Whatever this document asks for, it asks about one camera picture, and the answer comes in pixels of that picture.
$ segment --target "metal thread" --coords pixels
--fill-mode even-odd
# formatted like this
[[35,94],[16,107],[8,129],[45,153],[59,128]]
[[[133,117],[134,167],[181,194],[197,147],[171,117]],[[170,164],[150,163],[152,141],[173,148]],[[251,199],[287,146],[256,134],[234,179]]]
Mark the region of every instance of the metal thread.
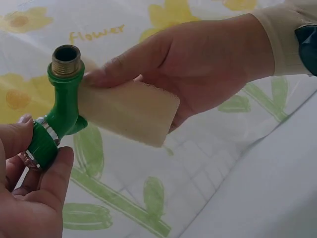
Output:
[[52,74],[60,78],[75,76],[82,67],[80,51],[76,46],[63,45],[53,53],[51,64]]

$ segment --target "hand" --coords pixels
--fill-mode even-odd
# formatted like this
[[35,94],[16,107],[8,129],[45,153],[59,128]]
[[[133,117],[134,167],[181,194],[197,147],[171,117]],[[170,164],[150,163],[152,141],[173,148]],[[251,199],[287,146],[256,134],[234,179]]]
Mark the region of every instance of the hand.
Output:
[[62,208],[73,165],[71,148],[61,148],[53,165],[41,174],[28,171],[16,187],[25,167],[19,152],[32,139],[33,120],[0,125],[0,238],[61,238]]
[[210,110],[244,85],[274,72],[270,42],[250,14],[167,28],[87,74],[97,87],[114,87],[137,77],[180,99],[171,130]]

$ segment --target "sponge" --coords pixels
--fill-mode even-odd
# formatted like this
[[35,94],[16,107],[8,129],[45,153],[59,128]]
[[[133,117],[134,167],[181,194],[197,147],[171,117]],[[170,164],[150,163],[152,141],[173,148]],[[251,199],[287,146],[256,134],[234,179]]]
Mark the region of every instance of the sponge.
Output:
[[163,145],[179,106],[176,96],[140,81],[107,89],[82,84],[78,97],[86,120],[153,147]]

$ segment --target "green stem print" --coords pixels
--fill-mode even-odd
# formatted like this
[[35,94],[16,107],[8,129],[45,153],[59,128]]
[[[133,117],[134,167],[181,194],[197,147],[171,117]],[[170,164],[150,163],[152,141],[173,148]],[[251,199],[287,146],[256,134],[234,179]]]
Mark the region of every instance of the green stem print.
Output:
[[88,127],[74,135],[75,157],[82,171],[88,176],[100,179],[104,169],[103,140],[98,127]]
[[[254,83],[248,83],[242,92],[255,100],[261,107],[270,113],[276,121],[284,121],[288,115],[284,112],[288,94],[288,83],[285,77],[271,79],[272,99]],[[222,103],[218,110],[225,113],[248,113],[251,111],[249,99],[245,96],[234,95]]]
[[169,225],[162,220],[152,219],[152,214],[144,208],[97,179],[87,176],[79,168],[73,168],[71,180],[95,198],[104,202],[112,209],[121,212],[157,237],[164,238],[168,236],[171,230]]
[[[79,167],[73,167],[71,181],[99,199],[106,206],[122,213],[143,228],[165,238],[171,227],[161,220],[164,214],[164,187],[156,177],[144,184],[145,209],[111,187],[100,182],[104,169],[103,141],[99,129],[89,124],[74,135],[74,151]],[[93,204],[66,204],[63,210],[64,227],[73,230],[100,230],[112,225],[109,210]]]
[[66,203],[63,209],[64,228],[95,231],[112,226],[109,209],[94,204]]

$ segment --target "sleeve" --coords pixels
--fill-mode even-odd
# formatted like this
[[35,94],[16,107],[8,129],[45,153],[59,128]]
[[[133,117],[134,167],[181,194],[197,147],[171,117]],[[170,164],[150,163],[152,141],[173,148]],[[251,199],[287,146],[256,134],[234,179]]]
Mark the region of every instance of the sleeve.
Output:
[[311,74],[299,56],[295,30],[317,25],[317,0],[286,0],[251,14],[260,21],[270,40],[275,60],[274,75]]

